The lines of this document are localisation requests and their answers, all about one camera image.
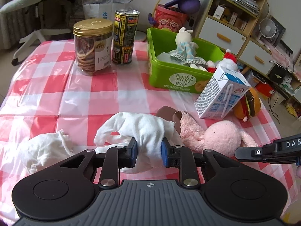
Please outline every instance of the red bucket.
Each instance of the red bucket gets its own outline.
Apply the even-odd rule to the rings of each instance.
[[[188,15],[180,13],[180,10],[175,7],[164,8],[164,5],[157,5],[154,14],[154,20],[156,24],[155,28],[167,28],[172,32],[178,33],[183,27],[185,21],[188,19]]]

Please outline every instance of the pink fabric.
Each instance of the pink fabric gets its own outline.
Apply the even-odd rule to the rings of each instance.
[[[147,43],[136,42],[133,62],[115,66],[115,72],[81,75],[74,64],[73,41],[42,43],[14,75],[0,109],[0,217],[15,220],[11,191],[28,176],[15,157],[16,145],[41,133],[63,129],[75,145],[75,152],[94,146],[97,129],[114,114],[127,111],[155,114],[162,106],[189,112],[206,129],[216,121],[198,118],[197,94],[154,88],[148,83]],[[259,145],[280,138],[270,115],[262,109],[250,122],[232,115],[226,119],[248,132]],[[297,195],[292,166],[248,163],[281,181],[288,191],[286,208]],[[120,174],[120,179],[175,179],[176,168],[156,168],[139,174]]]

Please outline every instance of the chair wheel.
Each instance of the chair wheel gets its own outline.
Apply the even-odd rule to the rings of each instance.
[[[18,62],[18,58],[13,59],[13,60],[11,61],[11,64],[12,64],[13,66],[17,66],[18,64],[20,64],[20,63]]]

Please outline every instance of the pink stuffed animal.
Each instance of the pink stuffed animal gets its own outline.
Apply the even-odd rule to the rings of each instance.
[[[204,149],[213,149],[228,157],[234,156],[235,150],[240,146],[258,146],[248,133],[240,131],[231,121],[217,122],[204,131],[184,111],[182,111],[180,136],[183,144],[194,152],[202,153]]]

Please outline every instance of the blue gripper pad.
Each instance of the blue gripper pad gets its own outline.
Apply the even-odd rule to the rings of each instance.
[[[169,167],[168,159],[167,159],[167,149],[163,140],[161,142],[161,156],[162,156],[163,165],[165,167]]]

